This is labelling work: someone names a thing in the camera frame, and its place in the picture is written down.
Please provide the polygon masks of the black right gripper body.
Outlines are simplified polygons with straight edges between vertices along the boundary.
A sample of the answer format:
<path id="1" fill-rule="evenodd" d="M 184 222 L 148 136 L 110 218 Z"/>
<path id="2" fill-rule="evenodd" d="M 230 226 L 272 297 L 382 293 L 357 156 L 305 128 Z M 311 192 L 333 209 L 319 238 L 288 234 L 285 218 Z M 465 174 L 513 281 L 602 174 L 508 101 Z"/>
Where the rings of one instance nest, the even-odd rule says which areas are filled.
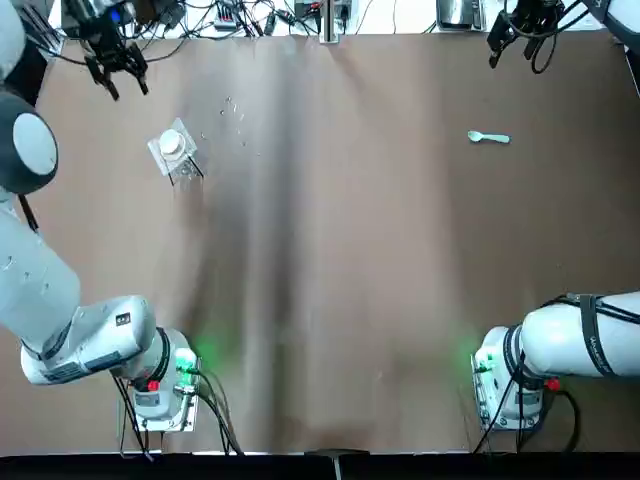
<path id="1" fill-rule="evenodd" d="M 510 23 L 557 23 L 567 11 L 563 1 L 522 0 L 511 10 L 504 4 L 502 17 Z"/>

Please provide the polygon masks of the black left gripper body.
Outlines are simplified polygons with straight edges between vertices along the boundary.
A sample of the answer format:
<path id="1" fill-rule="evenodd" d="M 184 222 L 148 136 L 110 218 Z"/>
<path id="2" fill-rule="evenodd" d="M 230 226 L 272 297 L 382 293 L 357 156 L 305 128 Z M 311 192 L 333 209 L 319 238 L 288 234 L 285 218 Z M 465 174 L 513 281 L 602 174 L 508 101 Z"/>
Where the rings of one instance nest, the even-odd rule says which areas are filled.
<path id="1" fill-rule="evenodd" d="M 62 1 L 62 30 L 84 41 L 95 56 L 123 51 L 127 40 L 122 28 L 136 17 L 133 1 Z"/>

